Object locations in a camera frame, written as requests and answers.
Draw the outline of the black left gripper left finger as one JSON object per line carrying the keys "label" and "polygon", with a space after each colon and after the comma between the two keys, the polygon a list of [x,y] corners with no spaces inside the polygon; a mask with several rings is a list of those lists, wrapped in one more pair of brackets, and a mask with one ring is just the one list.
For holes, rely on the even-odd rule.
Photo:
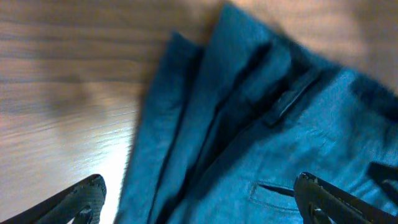
{"label": "black left gripper left finger", "polygon": [[105,181],[93,174],[3,223],[98,224],[105,198]]}

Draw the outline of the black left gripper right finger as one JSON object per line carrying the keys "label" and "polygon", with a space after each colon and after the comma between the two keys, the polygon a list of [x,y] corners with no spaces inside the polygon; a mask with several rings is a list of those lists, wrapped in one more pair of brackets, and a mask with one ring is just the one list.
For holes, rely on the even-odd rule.
{"label": "black left gripper right finger", "polygon": [[397,217],[302,172],[294,183],[294,199],[304,224],[397,224]]}

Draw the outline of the navy blue shorts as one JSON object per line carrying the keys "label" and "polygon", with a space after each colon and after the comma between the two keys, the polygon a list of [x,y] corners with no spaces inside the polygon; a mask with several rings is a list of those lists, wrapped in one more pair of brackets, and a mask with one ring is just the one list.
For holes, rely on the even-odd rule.
{"label": "navy blue shorts", "polygon": [[303,171],[393,215],[397,98],[225,4],[208,45],[174,34],[148,92],[116,223],[301,223]]}

